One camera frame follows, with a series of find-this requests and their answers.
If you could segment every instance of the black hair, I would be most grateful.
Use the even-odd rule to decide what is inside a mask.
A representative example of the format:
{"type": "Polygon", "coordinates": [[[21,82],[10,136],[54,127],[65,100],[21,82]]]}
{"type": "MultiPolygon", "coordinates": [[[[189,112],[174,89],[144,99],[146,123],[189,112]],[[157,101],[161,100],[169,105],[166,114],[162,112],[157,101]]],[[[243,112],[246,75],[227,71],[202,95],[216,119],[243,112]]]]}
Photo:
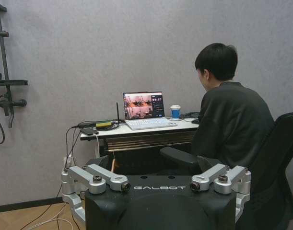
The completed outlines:
{"type": "Polygon", "coordinates": [[[195,60],[195,69],[202,73],[207,69],[216,79],[223,81],[234,77],[237,63],[238,56],[234,46],[213,43],[199,53],[195,60]]]}

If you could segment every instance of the wooden floor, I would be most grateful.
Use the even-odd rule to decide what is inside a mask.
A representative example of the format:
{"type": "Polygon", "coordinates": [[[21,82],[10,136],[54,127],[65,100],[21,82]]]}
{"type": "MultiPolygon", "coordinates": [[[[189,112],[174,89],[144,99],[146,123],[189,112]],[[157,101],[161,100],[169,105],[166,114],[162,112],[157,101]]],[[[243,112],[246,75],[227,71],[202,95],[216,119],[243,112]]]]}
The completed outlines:
{"type": "MultiPolygon", "coordinates": [[[[26,226],[23,230],[28,230],[37,223],[44,222],[54,215],[56,215],[65,203],[54,204],[48,211],[36,221],[26,226]]],[[[8,212],[0,212],[0,230],[20,230],[25,224],[38,217],[48,208],[47,206],[31,207],[19,210],[13,210],[8,212]]],[[[60,213],[59,218],[66,219],[72,223],[73,229],[77,230],[77,226],[72,219],[69,205],[66,205],[63,211],[60,213]]],[[[75,220],[80,230],[85,230],[83,224],[78,220],[75,220]]],[[[65,221],[59,221],[60,230],[71,230],[69,223],[65,221]]],[[[53,221],[42,226],[35,228],[36,230],[58,230],[57,222],[53,221]]]]}

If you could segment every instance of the laptop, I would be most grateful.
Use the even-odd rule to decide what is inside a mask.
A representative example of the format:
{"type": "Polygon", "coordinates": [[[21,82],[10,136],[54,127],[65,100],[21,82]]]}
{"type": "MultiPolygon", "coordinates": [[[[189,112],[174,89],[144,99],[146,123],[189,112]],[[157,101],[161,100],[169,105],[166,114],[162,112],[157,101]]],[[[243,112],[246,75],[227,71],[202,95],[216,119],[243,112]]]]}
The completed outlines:
{"type": "Polygon", "coordinates": [[[132,130],[177,126],[164,117],[162,92],[123,93],[125,122],[132,130]]]}

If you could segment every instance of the baseboard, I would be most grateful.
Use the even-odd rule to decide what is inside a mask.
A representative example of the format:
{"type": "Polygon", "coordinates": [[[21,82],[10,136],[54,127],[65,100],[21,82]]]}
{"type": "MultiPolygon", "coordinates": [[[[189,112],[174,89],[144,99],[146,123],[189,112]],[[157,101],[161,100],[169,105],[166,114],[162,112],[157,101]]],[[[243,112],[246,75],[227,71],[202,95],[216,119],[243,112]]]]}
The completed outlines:
{"type": "Polygon", "coordinates": [[[51,205],[51,204],[57,204],[62,202],[63,202],[62,197],[58,197],[58,198],[49,198],[49,199],[43,199],[43,200],[27,201],[27,202],[21,202],[16,204],[9,204],[9,205],[1,205],[0,212],[12,211],[12,210],[29,208],[29,207],[37,207],[37,206],[43,206],[43,205],[51,205]]]}

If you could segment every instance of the monitor display image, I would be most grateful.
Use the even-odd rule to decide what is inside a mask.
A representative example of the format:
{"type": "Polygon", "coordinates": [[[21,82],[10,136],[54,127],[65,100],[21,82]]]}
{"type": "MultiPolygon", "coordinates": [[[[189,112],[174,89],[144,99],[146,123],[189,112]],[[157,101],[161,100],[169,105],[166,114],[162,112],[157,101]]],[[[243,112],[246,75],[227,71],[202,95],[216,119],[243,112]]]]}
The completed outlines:
{"type": "Polygon", "coordinates": [[[125,92],[125,119],[164,117],[162,92],[125,92]]]}

